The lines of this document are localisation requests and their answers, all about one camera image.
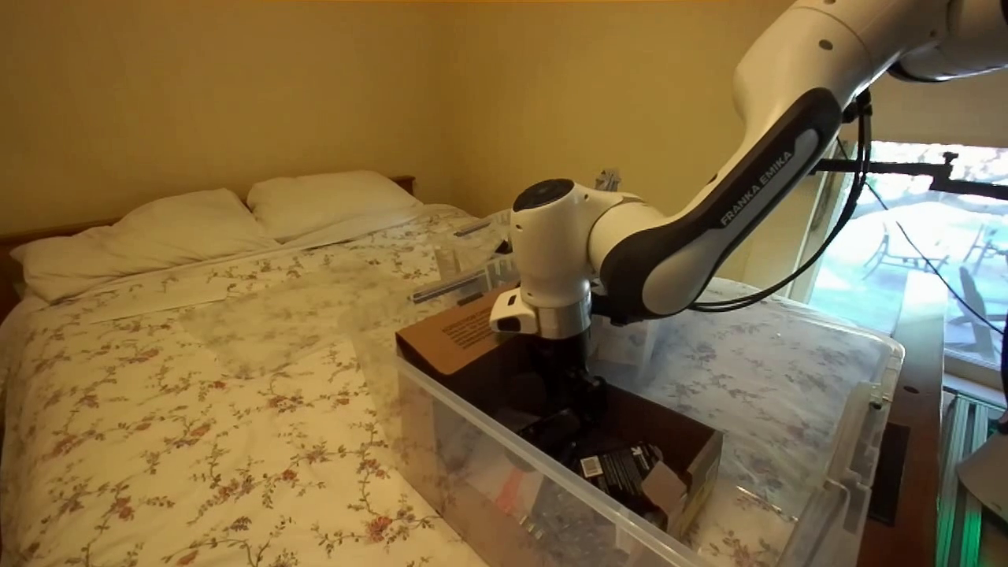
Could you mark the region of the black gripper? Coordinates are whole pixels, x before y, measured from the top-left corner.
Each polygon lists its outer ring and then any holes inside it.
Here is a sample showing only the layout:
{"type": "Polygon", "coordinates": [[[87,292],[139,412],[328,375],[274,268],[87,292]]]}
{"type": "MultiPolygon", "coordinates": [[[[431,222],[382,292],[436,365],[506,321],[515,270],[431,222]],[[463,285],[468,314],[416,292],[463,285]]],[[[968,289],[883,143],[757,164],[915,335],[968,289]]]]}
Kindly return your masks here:
{"type": "Polygon", "coordinates": [[[579,339],[536,342],[534,369],[543,407],[529,427],[519,427],[519,436],[605,496],[639,496],[661,450],[602,436],[609,385],[587,369],[587,345],[579,339]]]}

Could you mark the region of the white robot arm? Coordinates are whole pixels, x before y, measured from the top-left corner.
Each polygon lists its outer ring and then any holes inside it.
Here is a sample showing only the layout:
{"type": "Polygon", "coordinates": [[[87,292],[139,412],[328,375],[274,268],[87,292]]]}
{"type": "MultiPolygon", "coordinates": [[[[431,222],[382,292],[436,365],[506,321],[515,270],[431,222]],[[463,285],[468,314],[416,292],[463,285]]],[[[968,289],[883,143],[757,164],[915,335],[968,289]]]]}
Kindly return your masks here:
{"type": "Polygon", "coordinates": [[[947,81],[1005,66],[1008,0],[794,0],[737,63],[740,150],[684,210],[575,180],[522,190],[510,208],[519,285],[494,299],[493,329],[543,342],[549,402],[526,437],[575,454],[605,412],[587,373],[590,324],[690,309],[878,77],[947,81]]]}

